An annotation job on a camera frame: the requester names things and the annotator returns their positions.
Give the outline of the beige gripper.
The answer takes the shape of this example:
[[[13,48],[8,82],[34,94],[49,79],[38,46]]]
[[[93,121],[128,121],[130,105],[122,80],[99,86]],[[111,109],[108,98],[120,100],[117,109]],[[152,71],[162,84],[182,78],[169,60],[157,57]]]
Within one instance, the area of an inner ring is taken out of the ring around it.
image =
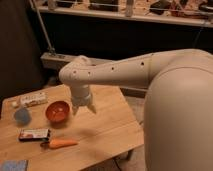
[[[92,93],[89,85],[72,86],[70,91],[74,116],[77,114],[79,106],[87,106],[91,112],[94,114],[97,113],[95,105],[90,104],[92,101]]]

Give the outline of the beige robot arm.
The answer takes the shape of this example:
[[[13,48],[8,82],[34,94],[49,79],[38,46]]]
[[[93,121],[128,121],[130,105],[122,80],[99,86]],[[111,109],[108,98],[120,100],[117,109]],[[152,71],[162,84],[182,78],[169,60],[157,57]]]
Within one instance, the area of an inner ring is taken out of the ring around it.
[[[145,87],[147,171],[213,171],[213,54],[180,49],[96,66],[79,56],[59,78],[74,111],[95,109],[91,85]]]

